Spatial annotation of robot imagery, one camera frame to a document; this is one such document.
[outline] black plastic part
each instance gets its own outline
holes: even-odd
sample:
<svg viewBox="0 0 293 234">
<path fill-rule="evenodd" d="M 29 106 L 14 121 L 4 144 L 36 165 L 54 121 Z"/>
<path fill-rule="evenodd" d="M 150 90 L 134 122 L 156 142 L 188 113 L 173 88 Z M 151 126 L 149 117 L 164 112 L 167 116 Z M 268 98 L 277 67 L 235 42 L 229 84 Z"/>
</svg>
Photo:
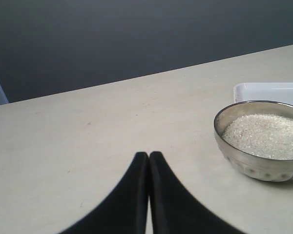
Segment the black plastic part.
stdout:
<svg viewBox="0 0 293 234">
<path fill-rule="evenodd" d="M 136 153 L 125 175 L 106 199 L 62 234 L 144 234 L 149 162 Z"/>
<path fill-rule="evenodd" d="M 150 202 L 154 234 L 241 234 L 196 200 L 161 152 L 150 155 Z"/>
</svg>

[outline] sugar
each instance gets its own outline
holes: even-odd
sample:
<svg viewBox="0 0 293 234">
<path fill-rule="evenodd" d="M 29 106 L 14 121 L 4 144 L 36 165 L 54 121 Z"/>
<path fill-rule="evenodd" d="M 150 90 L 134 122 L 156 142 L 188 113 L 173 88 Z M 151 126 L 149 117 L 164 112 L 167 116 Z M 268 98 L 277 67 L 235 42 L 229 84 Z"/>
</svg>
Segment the sugar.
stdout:
<svg viewBox="0 0 293 234">
<path fill-rule="evenodd" d="M 276 115 L 242 116 L 224 131 L 233 147 L 259 157 L 293 159 L 293 120 Z"/>
</svg>

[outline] wall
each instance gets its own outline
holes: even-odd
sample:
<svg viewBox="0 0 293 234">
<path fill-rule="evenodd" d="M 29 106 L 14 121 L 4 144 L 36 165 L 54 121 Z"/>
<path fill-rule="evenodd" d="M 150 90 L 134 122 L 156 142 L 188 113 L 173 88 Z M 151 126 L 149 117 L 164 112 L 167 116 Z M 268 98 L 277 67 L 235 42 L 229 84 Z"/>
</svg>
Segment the wall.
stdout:
<svg viewBox="0 0 293 234">
<path fill-rule="evenodd" d="M 293 0 L 0 0 L 10 102 L 293 44 Z"/>
</svg>

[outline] white tray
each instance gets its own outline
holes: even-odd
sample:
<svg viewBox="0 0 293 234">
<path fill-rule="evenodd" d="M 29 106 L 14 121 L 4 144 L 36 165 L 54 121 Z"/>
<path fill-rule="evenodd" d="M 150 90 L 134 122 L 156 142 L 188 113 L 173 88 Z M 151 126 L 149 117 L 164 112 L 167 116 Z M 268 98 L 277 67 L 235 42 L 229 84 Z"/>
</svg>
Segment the white tray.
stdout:
<svg viewBox="0 0 293 234">
<path fill-rule="evenodd" d="M 293 105 L 293 83 L 241 83 L 233 89 L 234 102 L 269 100 Z"/>
</svg>

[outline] bowl rim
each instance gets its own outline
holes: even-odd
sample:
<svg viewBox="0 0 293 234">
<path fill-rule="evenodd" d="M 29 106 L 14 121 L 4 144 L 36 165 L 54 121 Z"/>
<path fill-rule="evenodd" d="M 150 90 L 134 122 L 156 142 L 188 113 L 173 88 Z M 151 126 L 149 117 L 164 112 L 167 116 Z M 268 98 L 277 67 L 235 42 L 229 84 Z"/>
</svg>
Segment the bowl rim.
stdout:
<svg viewBox="0 0 293 234">
<path fill-rule="evenodd" d="M 234 104 L 231 104 L 229 106 L 226 106 L 225 108 L 221 109 L 215 116 L 214 118 L 214 131 L 216 132 L 216 134 L 219 136 L 219 138 L 225 142 L 227 145 L 229 145 L 230 147 L 236 149 L 237 151 L 239 152 L 242 152 L 246 155 L 249 155 L 249 156 L 252 156 L 252 157 L 255 157 L 255 158 L 260 158 L 260 159 L 263 159 L 263 160 L 267 160 L 267 161 L 276 161 L 276 162 L 293 162 L 293 159 L 273 159 L 273 158 L 266 158 L 266 157 L 259 157 L 259 156 L 256 156 L 256 155 L 252 155 L 252 154 L 249 154 L 249 153 L 246 153 L 242 150 L 239 150 L 238 148 L 234 147 L 233 145 L 229 144 L 228 142 L 226 142 L 222 136 L 220 135 L 220 133 L 218 132 L 217 130 L 217 127 L 216 127 L 216 120 L 218 119 L 218 117 L 221 115 L 221 113 L 223 113 L 226 109 L 229 109 L 231 108 L 232 106 L 237 106 L 237 105 L 242 105 L 242 104 L 246 104 L 246 103 L 253 103 L 253 102 L 266 102 L 266 103 L 274 103 L 274 104 L 279 104 L 279 105 L 285 105 L 285 106 L 289 106 L 291 108 L 293 108 L 293 105 L 290 105 L 290 104 L 287 104 L 287 103 L 283 103 L 283 102 L 279 102 L 279 101 L 269 101 L 269 100 L 249 100 L 249 101 L 242 101 L 242 102 L 237 102 L 237 103 L 234 103 Z"/>
</svg>

